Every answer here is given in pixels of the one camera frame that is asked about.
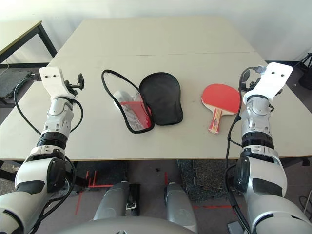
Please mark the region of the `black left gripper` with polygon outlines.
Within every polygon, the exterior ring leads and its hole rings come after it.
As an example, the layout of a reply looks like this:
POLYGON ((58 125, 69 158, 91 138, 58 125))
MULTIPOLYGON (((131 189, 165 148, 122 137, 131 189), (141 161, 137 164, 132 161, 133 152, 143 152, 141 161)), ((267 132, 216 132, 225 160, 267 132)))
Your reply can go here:
POLYGON ((76 89, 79 88, 79 85, 84 85, 84 78, 82 73, 78 74, 77 80, 78 80, 77 84, 70 84, 68 80, 64 82, 67 90, 74 96, 78 94, 76 89))

